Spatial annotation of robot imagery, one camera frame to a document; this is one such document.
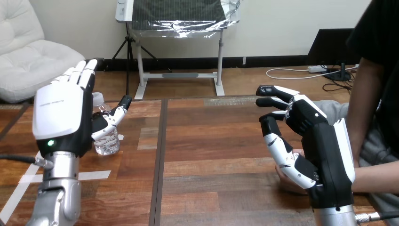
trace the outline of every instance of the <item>water bottle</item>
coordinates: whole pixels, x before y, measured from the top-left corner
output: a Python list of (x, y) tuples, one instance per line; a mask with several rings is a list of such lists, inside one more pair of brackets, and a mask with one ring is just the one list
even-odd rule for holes
[[(101, 93), (93, 93), (93, 114), (97, 112), (110, 111), (111, 107), (104, 103)], [(119, 151), (120, 142), (116, 128), (98, 141), (94, 142), (97, 153), (100, 155), (114, 154)]]

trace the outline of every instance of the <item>white tape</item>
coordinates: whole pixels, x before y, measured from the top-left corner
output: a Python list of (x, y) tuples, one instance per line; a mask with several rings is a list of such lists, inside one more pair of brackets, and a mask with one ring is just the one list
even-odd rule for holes
[[(6, 205), (3, 207), (3, 210), (0, 212), (0, 219), (5, 224), (8, 222), (16, 206), (21, 201), (22, 196), (29, 187), (29, 184), (41, 183), (43, 181), (42, 174), (36, 175), (38, 169), (39, 166), (31, 164), (25, 174), (22, 175), (22, 178), (19, 180), (14, 192), (8, 199)], [(111, 170), (79, 173), (79, 180), (107, 179), (110, 173)]]
[[(107, 179), (110, 173), (111, 170), (79, 173), (79, 180)], [(21, 180), (19, 180), (19, 183), (41, 183), (42, 181), (43, 181), (42, 174), (23, 175)]]
[[(35, 175), (37, 170), (39, 169), (38, 166), (31, 164), (28, 170), (25, 172), (25, 175)], [(22, 196), (25, 194), (26, 190), (29, 187), (28, 183), (18, 183), (14, 192), (8, 199), (6, 205), (0, 212), (0, 219), (6, 224), (7, 221), (10, 219), (12, 213), (14, 212), (16, 206), (18, 205), (19, 201), (21, 201)]]

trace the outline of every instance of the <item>white tabletop stand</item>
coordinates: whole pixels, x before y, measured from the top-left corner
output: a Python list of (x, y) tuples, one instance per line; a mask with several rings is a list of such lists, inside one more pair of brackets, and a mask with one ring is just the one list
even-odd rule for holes
[(213, 79), (215, 81), (216, 94), (218, 96), (224, 96), (224, 89), (222, 84), (222, 60), (223, 60), (223, 30), (220, 31), (219, 40), (219, 56), (217, 61), (217, 72), (213, 73), (145, 73), (143, 71), (143, 59), (141, 56), (141, 42), (136, 41), (136, 52), (138, 62), (138, 72), (140, 75), (140, 85), (137, 89), (135, 99), (142, 99), (145, 92), (145, 87), (149, 79)]

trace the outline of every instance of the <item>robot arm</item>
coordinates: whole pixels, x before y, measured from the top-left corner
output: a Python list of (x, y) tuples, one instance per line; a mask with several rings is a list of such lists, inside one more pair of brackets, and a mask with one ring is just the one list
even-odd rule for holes
[[(357, 225), (351, 192), (355, 173), (345, 120), (329, 125), (327, 116), (311, 100), (291, 89), (261, 85), (256, 94), (266, 96), (256, 101), (258, 106), (282, 110), (260, 117), (263, 136), (281, 170), (308, 192), (317, 224)], [(276, 119), (285, 120), (303, 137), (305, 158), (292, 154)]]
[(96, 60), (81, 61), (36, 93), (33, 134), (43, 160), (43, 182), (29, 226), (72, 226), (80, 214), (79, 159), (125, 116), (132, 98), (92, 117)]

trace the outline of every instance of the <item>white robotic hand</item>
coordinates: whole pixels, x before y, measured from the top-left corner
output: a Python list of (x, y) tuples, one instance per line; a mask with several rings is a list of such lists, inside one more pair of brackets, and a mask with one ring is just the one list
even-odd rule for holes
[(113, 131), (125, 117), (131, 102), (132, 98), (130, 96), (124, 96), (118, 106), (111, 111), (95, 113), (93, 115), (92, 139), (98, 141)]
[(132, 98), (124, 96), (110, 112), (92, 117), (97, 60), (81, 61), (36, 93), (33, 134), (40, 154), (43, 182), (29, 226), (74, 225), (80, 214), (79, 159), (93, 140), (112, 131), (125, 116)]
[(66, 151), (82, 157), (92, 140), (111, 132), (125, 116), (130, 102), (124, 96), (118, 107), (92, 120), (93, 87), (97, 60), (81, 61), (36, 93), (33, 134), (41, 155)]
[(318, 123), (327, 122), (326, 114), (298, 91), (280, 86), (261, 85), (256, 95), (265, 97), (256, 100), (258, 107), (276, 107), (282, 110), (266, 114), (259, 121), (269, 116), (285, 120), (287, 125), (299, 135), (303, 135), (308, 128)]
[[(317, 224), (356, 225), (351, 191), (355, 172), (345, 120), (329, 125), (311, 100), (291, 89), (261, 85), (256, 94), (266, 96), (257, 99), (258, 106), (281, 110), (260, 117), (262, 133), (278, 167), (308, 192)], [(302, 136), (305, 157), (292, 153), (276, 119)]]

